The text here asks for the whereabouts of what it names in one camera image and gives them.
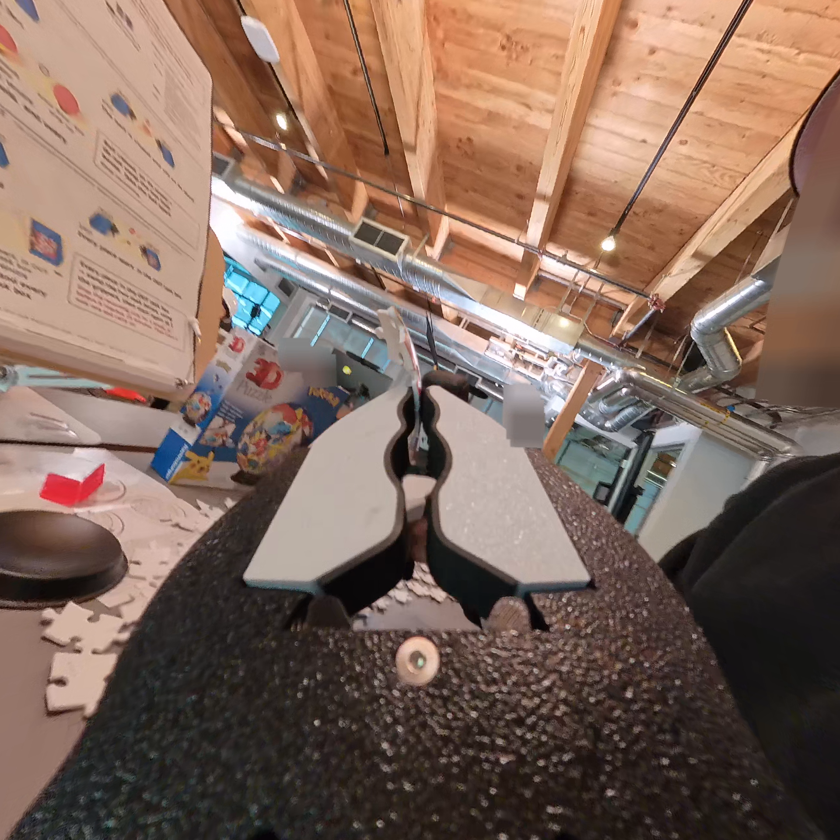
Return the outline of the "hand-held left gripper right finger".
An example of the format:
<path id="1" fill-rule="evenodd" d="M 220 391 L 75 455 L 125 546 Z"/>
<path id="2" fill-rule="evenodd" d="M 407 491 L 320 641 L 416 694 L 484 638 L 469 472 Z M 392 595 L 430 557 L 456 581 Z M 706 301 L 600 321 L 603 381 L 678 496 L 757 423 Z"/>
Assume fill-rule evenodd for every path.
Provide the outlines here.
<path id="1" fill-rule="evenodd" d="M 441 385 L 421 400 L 431 575 L 476 625 L 548 630 L 533 597 L 584 590 L 592 576 L 526 450 Z"/>

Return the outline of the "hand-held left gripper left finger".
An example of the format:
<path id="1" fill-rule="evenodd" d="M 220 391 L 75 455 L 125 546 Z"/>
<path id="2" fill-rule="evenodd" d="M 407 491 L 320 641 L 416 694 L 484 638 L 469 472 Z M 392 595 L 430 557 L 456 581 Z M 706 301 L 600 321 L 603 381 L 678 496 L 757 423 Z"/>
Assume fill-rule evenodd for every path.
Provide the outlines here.
<path id="1" fill-rule="evenodd" d="M 337 599 L 350 616 L 407 568 L 403 477 L 415 428 L 411 387 L 393 387 L 312 445 L 256 549 L 248 587 Z"/>

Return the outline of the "joined puzzle pieces strip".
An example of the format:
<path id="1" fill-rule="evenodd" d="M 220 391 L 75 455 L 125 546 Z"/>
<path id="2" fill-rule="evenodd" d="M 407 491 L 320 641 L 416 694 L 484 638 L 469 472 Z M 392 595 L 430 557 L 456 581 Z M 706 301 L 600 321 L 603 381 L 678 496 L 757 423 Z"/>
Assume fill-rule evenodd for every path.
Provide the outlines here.
<path id="1" fill-rule="evenodd" d="M 422 444 L 426 436 L 421 420 L 422 374 L 413 340 L 401 313 L 390 306 L 376 311 L 380 326 L 376 335 L 386 345 L 388 366 L 386 375 L 392 380 L 390 389 L 411 389 L 413 427 L 407 439 L 407 467 L 402 478 L 409 524 L 417 524 L 425 515 L 427 499 L 434 488 L 434 479 L 426 474 L 427 451 Z"/>

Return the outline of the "pile of white puzzle pieces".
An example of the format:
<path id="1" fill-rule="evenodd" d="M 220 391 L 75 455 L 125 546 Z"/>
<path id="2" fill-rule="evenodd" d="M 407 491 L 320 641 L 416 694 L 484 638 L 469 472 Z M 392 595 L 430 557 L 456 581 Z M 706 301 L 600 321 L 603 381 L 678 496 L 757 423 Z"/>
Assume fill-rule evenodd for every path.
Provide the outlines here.
<path id="1" fill-rule="evenodd" d="M 120 583 L 94 595 L 96 612 L 84 606 L 81 595 L 72 595 L 61 606 L 40 614 L 41 638 L 56 646 L 45 686 L 45 708 L 57 715 L 77 711 L 83 719 L 95 713 L 121 654 L 121 646 L 137 629 L 151 600 L 183 560 L 187 551 L 212 523 L 232 510 L 227 498 L 222 507 L 197 502 L 197 509 L 179 502 L 183 512 L 173 515 L 167 528 L 150 541 L 122 542 L 127 550 L 127 573 Z M 414 608 L 430 608 L 430 617 L 457 617 L 458 606 L 433 579 L 424 563 L 415 563 L 407 581 L 399 581 L 386 595 L 360 609 L 353 625 L 373 629 L 380 618 L 414 617 Z M 420 609 L 419 617 L 424 617 Z"/>

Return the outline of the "blue puzzle box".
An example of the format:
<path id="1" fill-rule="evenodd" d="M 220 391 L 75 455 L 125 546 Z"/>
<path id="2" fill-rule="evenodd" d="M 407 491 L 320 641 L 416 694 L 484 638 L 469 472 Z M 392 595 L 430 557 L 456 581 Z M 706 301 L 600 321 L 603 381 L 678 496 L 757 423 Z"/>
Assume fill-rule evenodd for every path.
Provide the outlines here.
<path id="1" fill-rule="evenodd" d="M 316 370 L 235 328 L 217 348 L 156 450 L 170 485 L 252 487 L 282 460 L 347 416 L 351 394 Z"/>

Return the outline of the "white paper with circle drawings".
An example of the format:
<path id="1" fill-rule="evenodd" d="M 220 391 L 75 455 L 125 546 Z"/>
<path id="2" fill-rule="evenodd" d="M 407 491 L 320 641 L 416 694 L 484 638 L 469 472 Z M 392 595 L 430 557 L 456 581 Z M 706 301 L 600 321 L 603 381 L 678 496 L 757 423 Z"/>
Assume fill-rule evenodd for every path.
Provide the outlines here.
<path id="1" fill-rule="evenodd" d="M 80 480 L 104 466 L 101 486 L 74 506 L 43 498 L 47 475 Z M 138 539 L 177 541 L 204 533 L 231 507 L 222 501 L 185 500 L 173 489 L 101 448 L 26 444 L 1 446 L 1 510 L 51 511 L 96 522 L 123 543 Z"/>

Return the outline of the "red clear plastic piece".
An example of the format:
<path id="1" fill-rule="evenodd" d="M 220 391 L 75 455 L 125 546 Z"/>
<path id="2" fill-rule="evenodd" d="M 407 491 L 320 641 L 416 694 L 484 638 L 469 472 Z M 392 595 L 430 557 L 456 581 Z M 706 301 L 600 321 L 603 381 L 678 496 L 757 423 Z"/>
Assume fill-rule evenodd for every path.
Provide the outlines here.
<path id="1" fill-rule="evenodd" d="M 106 466 L 100 463 L 90 469 L 76 470 L 71 474 L 66 471 L 50 471 L 38 492 L 42 500 L 73 508 L 88 500 L 102 486 L 106 475 Z"/>

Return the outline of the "black round stand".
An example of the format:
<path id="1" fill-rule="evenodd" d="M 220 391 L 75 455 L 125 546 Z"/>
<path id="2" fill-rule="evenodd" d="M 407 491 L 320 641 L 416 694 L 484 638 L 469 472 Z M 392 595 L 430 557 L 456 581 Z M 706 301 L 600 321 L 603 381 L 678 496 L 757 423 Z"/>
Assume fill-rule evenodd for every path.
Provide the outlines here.
<path id="1" fill-rule="evenodd" d="M 129 561 L 103 526 L 60 511 L 1 514 L 1 606 L 39 609 L 89 601 L 119 584 Z"/>

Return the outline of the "person's black sweater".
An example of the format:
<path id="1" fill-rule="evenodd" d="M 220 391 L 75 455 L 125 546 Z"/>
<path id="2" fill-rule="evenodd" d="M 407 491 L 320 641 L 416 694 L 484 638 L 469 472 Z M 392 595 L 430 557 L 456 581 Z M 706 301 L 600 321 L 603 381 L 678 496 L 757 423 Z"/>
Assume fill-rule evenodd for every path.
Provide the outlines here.
<path id="1" fill-rule="evenodd" d="M 839 833 L 839 454 L 793 458 L 659 562 L 784 788 Z"/>

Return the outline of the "white rounded board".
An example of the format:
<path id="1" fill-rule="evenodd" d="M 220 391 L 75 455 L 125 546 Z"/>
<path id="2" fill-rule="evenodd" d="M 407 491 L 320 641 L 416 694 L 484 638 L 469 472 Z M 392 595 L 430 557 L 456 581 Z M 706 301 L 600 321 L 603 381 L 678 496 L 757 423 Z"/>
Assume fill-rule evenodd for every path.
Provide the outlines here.
<path id="1" fill-rule="evenodd" d="M 154 451 L 171 415 L 106 397 L 16 386 L 1 394 L 4 444 Z"/>

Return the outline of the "printed instruction sheet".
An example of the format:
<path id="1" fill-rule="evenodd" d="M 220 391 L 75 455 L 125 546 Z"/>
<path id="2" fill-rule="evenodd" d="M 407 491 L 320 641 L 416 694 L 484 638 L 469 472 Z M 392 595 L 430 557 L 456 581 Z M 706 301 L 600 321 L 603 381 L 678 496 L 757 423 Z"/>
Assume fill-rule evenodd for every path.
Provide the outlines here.
<path id="1" fill-rule="evenodd" d="M 165 2 L 1 2 L 2 354 L 195 379 L 212 78 Z"/>

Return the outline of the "white ceiling device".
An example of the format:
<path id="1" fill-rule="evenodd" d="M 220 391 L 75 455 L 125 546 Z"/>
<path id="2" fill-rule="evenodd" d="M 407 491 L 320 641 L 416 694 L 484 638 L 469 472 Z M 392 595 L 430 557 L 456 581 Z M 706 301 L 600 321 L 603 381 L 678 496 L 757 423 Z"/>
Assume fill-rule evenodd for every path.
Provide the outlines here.
<path id="1" fill-rule="evenodd" d="M 257 17 L 243 15 L 239 22 L 257 57 L 270 65 L 279 62 L 279 51 L 268 27 Z"/>

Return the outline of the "silver elbow duct pipes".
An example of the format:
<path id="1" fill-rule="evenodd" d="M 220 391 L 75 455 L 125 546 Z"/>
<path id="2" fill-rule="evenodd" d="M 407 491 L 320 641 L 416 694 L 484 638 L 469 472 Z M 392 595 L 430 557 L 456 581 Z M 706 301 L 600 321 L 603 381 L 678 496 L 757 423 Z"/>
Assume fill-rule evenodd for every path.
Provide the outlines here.
<path id="1" fill-rule="evenodd" d="M 697 394 L 733 380 L 742 358 L 728 327 L 770 300 L 781 256 L 701 309 L 690 337 L 706 364 L 669 385 L 640 370 L 621 370 L 594 389 L 581 416 L 602 431 L 616 433 L 653 409 L 676 417 L 730 446 L 765 460 L 798 456 L 794 441 L 739 415 L 701 401 Z"/>

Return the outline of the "silver ventilation duct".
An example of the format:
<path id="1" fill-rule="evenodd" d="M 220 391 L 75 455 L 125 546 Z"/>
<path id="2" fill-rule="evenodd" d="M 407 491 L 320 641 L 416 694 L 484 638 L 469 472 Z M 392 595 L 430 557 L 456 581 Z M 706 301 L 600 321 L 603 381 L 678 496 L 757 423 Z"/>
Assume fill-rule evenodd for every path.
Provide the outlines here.
<path id="1" fill-rule="evenodd" d="M 321 247 L 336 250 L 403 281 L 486 329 L 499 333 L 505 330 L 501 314 L 474 300 L 441 264 L 420 254 L 404 234 L 366 218 L 357 223 L 338 219 L 237 173 L 227 178 L 214 175 L 212 191 L 215 197 L 266 216 L 294 235 L 312 239 Z"/>

